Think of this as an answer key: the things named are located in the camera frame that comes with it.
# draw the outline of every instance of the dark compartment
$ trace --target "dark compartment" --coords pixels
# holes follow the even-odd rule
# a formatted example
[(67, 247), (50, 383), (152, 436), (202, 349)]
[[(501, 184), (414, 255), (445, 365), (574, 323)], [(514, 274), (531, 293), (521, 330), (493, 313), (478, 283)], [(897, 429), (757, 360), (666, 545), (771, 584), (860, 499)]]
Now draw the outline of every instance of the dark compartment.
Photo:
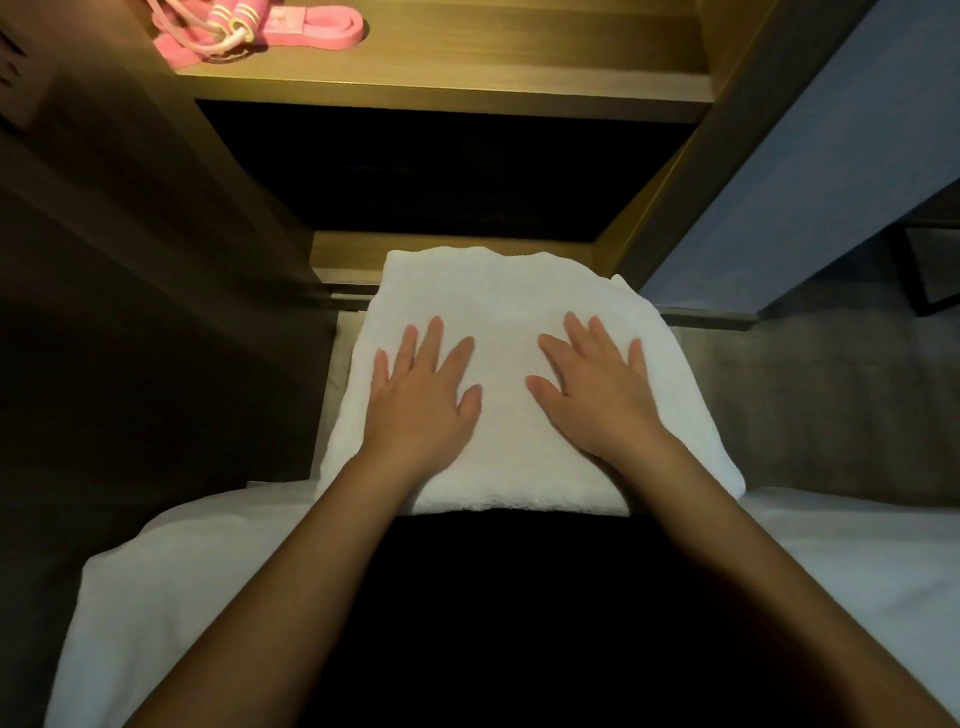
[(591, 242), (694, 127), (199, 102), (314, 230)]

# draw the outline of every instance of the person's left hand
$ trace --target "person's left hand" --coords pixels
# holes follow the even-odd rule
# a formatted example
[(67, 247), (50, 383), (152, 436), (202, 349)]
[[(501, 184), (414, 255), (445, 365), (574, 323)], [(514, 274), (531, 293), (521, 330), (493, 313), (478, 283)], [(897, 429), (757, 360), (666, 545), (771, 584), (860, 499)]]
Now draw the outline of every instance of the person's left hand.
[(467, 446), (480, 417), (481, 388), (474, 384), (457, 404), (457, 387), (473, 354), (469, 336), (440, 369), (444, 322), (434, 317), (417, 351), (417, 328), (408, 326), (389, 373), (387, 353), (373, 359), (370, 404), (361, 452), (386, 458), (411, 487), (448, 468)]

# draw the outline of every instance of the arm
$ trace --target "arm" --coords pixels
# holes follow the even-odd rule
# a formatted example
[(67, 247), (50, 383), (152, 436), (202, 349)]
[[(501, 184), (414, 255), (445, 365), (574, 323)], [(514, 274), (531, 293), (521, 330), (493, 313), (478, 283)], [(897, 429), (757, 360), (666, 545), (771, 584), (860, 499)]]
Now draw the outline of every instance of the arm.
[(392, 376), (377, 352), (360, 451), (128, 726), (297, 720), (391, 521), (418, 485), (456, 459), (480, 415), (479, 386), (456, 401), (473, 339), (437, 371), (442, 336), (434, 319), (415, 355), (417, 330), (408, 327)]
[(600, 320), (571, 313), (570, 343), (540, 337), (564, 391), (527, 387), (579, 448), (616, 468), (689, 560), (717, 574), (826, 668), (857, 726), (956, 726), (949, 714), (713, 479), (660, 423), (639, 340), (624, 362)]

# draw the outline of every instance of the pink exercise equipment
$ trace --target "pink exercise equipment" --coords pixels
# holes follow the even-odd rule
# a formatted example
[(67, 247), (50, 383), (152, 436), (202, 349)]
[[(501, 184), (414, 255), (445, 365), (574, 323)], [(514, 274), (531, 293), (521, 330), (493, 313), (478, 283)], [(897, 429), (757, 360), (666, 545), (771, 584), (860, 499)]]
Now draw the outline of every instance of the pink exercise equipment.
[(160, 35), (156, 49), (176, 70), (233, 61), (251, 49), (299, 45), (342, 51), (363, 40), (363, 16), (342, 5), (271, 5), (271, 0), (147, 0)]

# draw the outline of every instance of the white fabric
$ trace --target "white fabric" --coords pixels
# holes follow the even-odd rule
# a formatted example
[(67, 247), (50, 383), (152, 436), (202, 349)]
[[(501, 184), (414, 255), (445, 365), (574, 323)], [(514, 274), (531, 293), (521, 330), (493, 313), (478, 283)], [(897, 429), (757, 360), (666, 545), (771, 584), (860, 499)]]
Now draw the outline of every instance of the white fabric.
[(663, 423), (735, 497), (743, 476), (720, 442), (713, 419), (676, 338), (657, 310), (625, 284), (600, 278), (547, 253), (506, 257), (486, 248), (392, 251), (370, 303), (333, 427), (317, 496), (360, 448), (377, 349), (396, 354), (403, 330), (421, 332), (442, 314), (441, 357), (463, 337), (476, 350), (461, 386), (483, 385), (483, 414), (467, 448), (417, 494), (408, 510), (515, 507), (627, 515), (610, 477), (566, 441), (524, 384), (527, 375), (556, 381), (537, 346), (541, 333), (565, 339), (567, 311), (601, 317), (624, 355), (643, 340), (650, 385)]
[[(48, 728), (123, 725), (299, 522), (313, 487), (188, 503), (90, 559)], [(740, 502), (960, 718), (960, 512), (786, 490)]]

